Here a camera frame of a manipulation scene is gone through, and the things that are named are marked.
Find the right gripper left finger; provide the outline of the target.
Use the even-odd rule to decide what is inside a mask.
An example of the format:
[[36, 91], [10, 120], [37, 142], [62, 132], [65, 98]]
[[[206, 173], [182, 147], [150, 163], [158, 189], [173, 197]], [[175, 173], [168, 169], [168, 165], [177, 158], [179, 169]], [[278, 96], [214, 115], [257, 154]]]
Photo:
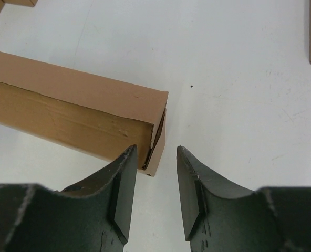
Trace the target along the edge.
[[62, 191], [0, 184], [0, 251], [123, 251], [137, 164], [132, 145]]

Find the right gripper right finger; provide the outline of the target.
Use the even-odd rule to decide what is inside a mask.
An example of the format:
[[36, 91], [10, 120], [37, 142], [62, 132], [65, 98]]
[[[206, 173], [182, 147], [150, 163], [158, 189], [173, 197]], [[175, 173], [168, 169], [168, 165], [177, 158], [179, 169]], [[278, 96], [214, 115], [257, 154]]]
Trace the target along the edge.
[[311, 251], [311, 187], [242, 187], [177, 148], [191, 251]]

